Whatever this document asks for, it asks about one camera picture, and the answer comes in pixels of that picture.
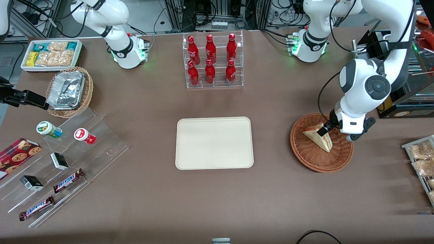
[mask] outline snack tray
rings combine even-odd
[[[415,163],[417,160],[415,160],[415,159],[411,156],[411,153],[410,153],[409,147],[410,147],[411,145],[419,144],[419,143],[424,142],[424,141],[427,141],[427,140],[431,143],[431,146],[434,148],[434,135],[430,135],[430,136],[424,137],[424,138],[422,138],[422,139],[419,139],[419,140],[416,140],[416,141],[414,141],[414,142],[410,142],[410,143],[407,143],[407,144],[404,144],[404,145],[401,146],[401,147],[404,148],[405,151],[407,152],[407,155],[408,155],[408,157],[409,157],[410,160],[411,160],[411,165],[414,166],[414,163]],[[433,177],[433,176],[419,176],[419,175],[417,174],[417,171],[416,171],[416,175],[419,177],[419,180],[422,182],[422,186],[424,187],[424,190],[425,190],[425,192],[427,193],[427,196],[428,196],[428,192],[430,192],[430,191],[433,190],[433,189],[428,185],[428,181],[431,180],[431,179],[433,179],[434,177]],[[434,201],[431,200],[430,197],[428,197],[428,199],[430,200],[431,205],[434,207]]]

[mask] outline red cookie box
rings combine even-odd
[[[0,180],[12,173],[29,158],[42,150],[33,141],[20,138],[12,145],[0,152]]]

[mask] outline snickers bar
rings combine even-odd
[[[66,178],[64,181],[60,182],[57,186],[53,186],[54,193],[59,193],[66,187],[68,187],[70,184],[72,184],[74,181],[78,180],[80,177],[84,175],[84,172],[82,169],[77,170],[74,174]]]
[[[30,218],[30,216],[32,216],[32,214],[41,211],[46,206],[54,205],[54,204],[56,204],[56,203],[54,202],[53,196],[49,196],[47,198],[47,200],[41,202],[40,204],[38,204],[38,205],[34,206],[33,208],[27,210],[26,212],[20,213],[20,221],[24,221],[24,220]]]

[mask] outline red bottle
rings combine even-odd
[[[207,52],[207,59],[211,59],[212,63],[217,62],[217,52],[216,52],[216,44],[213,41],[213,35],[207,35],[207,46],[205,47]]]
[[[216,79],[216,69],[214,68],[211,59],[207,59],[207,67],[205,67],[205,73],[207,74],[208,84],[214,84],[214,81]]]
[[[234,59],[237,56],[237,43],[235,42],[235,34],[231,33],[229,34],[229,42],[226,46],[226,52],[227,52],[227,61],[229,62],[230,59]]]
[[[196,67],[194,66],[193,61],[188,61],[188,77],[190,78],[190,83],[192,86],[199,85],[199,73],[197,72]]]
[[[201,59],[199,58],[199,49],[197,45],[194,43],[194,38],[189,36],[188,38],[188,55],[190,59],[194,62],[195,65],[199,65],[201,63]]]
[[[230,59],[228,62],[228,66],[226,67],[226,84],[233,85],[235,82],[235,73],[237,70],[235,66],[233,66],[233,59]]]

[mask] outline white tray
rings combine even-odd
[[[26,65],[27,59],[29,58],[29,54],[30,54],[30,52],[33,51],[33,48],[35,47],[36,44],[50,43],[52,41],[77,43],[76,49],[74,50],[74,56],[72,56],[72,61],[71,61],[71,65],[70,66],[49,66],[48,67],[48,66],[27,66]],[[80,42],[77,39],[55,39],[55,40],[36,40],[36,41],[31,41],[29,43],[29,46],[27,47],[27,51],[26,51],[26,54],[24,55],[23,61],[21,62],[21,68],[24,71],[27,71],[29,73],[57,72],[57,71],[64,70],[64,69],[67,69],[67,68],[73,68],[77,64],[77,61],[78,61],[79,56],[80,56],[81,48],[82,48],[82,42]]]
[[[252,167],[249,118],[181,119],[175,165],[180,170]]]

